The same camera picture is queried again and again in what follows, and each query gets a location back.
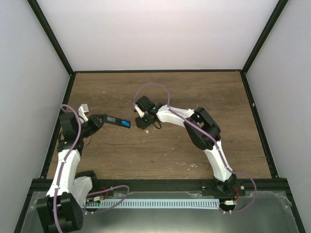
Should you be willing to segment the clear plastic sheet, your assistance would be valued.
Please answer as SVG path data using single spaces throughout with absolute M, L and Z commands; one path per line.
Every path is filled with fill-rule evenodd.
M 212 199 L 199 193 L 138 192 L 126 199 Z M 247 192 L 237 213 L 222 209 L 117 209 L 84 216 L 83 233 L 296 233 L 284 192 Z

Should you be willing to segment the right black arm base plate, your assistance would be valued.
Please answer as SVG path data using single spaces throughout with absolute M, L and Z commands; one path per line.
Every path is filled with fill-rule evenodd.
M 207 185 L 204 184 L 201 187 L 202 194 L 204 196 L 219 196 L 219 197 L 229 197 L 229 196 L 245 196 L 245 191 L 240 190 L 237 187 L 232 187 L 232 188 L 220 188 L 218 186 L 212 186 L 212 185 Z

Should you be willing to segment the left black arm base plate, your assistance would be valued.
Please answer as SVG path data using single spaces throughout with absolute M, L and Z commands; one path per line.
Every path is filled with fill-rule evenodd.
M 87 196 L 89 197 L 89 196 L 95 196 L 95 195 L 99 195 L 99 194 L 103 194 L 103 193 L 109 193 L 109 192 L 112 192 L 114 189 L 115 189 L 115 187 L 113 187 L 113 186 L 110 188 L 106 188 L 106 189 L 100 188 L 99 191 L 88 193 Z

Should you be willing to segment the black aluminium frame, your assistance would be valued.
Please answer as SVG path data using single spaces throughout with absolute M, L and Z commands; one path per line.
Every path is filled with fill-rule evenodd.
M 297 209 L 296 203 L 294 201 L 290 186 L 288 184 L 287 179 L 279 177 L 278 171 L 276 169 L 276 165 L 270 150 L 270 147 L 268 145 L 268 140 L 266 138 L 266 134 L 264 132 L 261 119 L 258 114 L 257 107 L 254 102 L 254 98 L 247 80 L 247 72 L 249 71 L 250 67 L 252 66 L 255 58 L 257 57 L 259 51 L 261 50 L 262 46 L 264 45 L 264 42 L 268 38 L 268 35 L 270 34 L 271 30 L 273 29 L 274 25 L 276 24 L 278 18 L 280 17 L 281 13 L 283 12 L 284 8 L 287 5 L 286 0 L 279 0 L 273 9 L 266 25 L 264 26 L 263 31 L 261 32 L 254 48 L 252 49 L 245 65 L 242 69 L 238 69 L 237 72 L 239 72 L 242 83 L 246 92 L 246 96 L 248 99 L 248 102 L 250 104 L 250 108 L 252 111 L 252 115 L 255 121 L 255 125 L 259 134 L 259 138 L 263 147 L 263 151 L 267 160 L 267 164 L 269 167 L 269 171 L 271 174 L 271 178 L 269 179 L 255 179 L 255 184 L 257 185 L 258 191 L 284 191 L 286 193 L 286 197 L 288 199 L 288 203 L 291 205 L 290 212 L 293 214 L 293 218 L 295 220 L 295 226 L 297 227 L 297 230 L 300 233 L 305 232 L 305 228 L 303 226 L 301 217 L 299 215 L 299 211 Z M 73 88 L 74 80 L 76 78 L 76 71 L 73 71 L 71 68 L 68 59 L 66 58 L 54 32 L 52 31 L 52 28 L 50 27 L 41 7 L 39 6 L 38 1 L 36 0 L 30 0 L 28 2 L 29 6 L 31 7 L 32 11 L 34 12 L 36 18 L 38 19 L 41 27 L 43 28 L 45 34 L 48 36 L 48 39 L 52 43 L 52 46 L 54 47 L 57 55 L 59 56 L 61 62 L 63 63 L 66 71 L 69 73 L 69 82 L 65 91 L 65 95 L 63 98 L 63 103 L 67 104 L 69 101 L 69 97 Z M 33 179 L 31 186 L 29 188 L 29 192 L 27 194 L 25 203 L 23 205 L 21 214 L 19 216 L 15 232 L 20 233 L 23 229 L 26 229 L 26 223 L 30 220 L 28 213 L 30 209 L 30 202 L 31 198 L 33 197 L 34 192 L 39 191 L 46 191 L 48 188 L 48 185 L 52 183 L 50 179 L 47 179 L 48 169 L 50 168 L 51 161 L 52 161 L 52 150 L 56 147 L 56 139 L 58 137 L 59 130 L 61 128 L 61 125 L 59 122 L 56 123 L 52 139 L 48 148 L 48 152 L 45 158 L 45 162 L 41 171 L 40 178 Z M 210 188 L 206 188 L 204 185 L 209 184 L 212 185 L 212 182 L 210 179 L 155 179 L 155 180 L 129 180 L 129 184 L 132 188 L 139 192 L 144 191 L 196 191 L 199 190 L 203 194 L 210 194 L 212 191 Z

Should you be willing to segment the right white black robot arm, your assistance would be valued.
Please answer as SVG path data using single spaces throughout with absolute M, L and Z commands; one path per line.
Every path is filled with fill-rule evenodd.
M 213 170 L 216 191 L 228 195 L 236 183 L 236 175 L 222 149 L 221 129 L 209 113 L 202 107 L 197 109 L 179 109 L 167 104 L 154 104 L 143 96 L 134 104 L 138 113 L 135 119 L 138 128 L 145 130 L 155 123 L 170 123 L 186 129 L 192 143 L 202 150 Z

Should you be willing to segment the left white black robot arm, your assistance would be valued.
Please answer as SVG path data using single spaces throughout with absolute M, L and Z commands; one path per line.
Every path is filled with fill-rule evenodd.
M 46 233 L 69 233 L 83 225 L 82 209 L 86 196 L 99 192 L 93 171 L 76 175 L 84 139 L 95 134 L 107 119 L 106 114 L 76 117 L 74 113 L 60 116 L 63 139 L 59 142 L 58 164 L 46 196 L 37 201 L 36 209 Z

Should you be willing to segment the blue battery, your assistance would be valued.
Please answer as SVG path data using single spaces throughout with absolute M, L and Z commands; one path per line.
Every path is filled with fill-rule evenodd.
M 123 127 L 130 128 L 130 127 L 131 127 L 131 122 L 130 122 L 130 121 L 126 121 L 126 120 L 122 120 L 122 121 L 121 121 L 121 125 L 122 125 Z

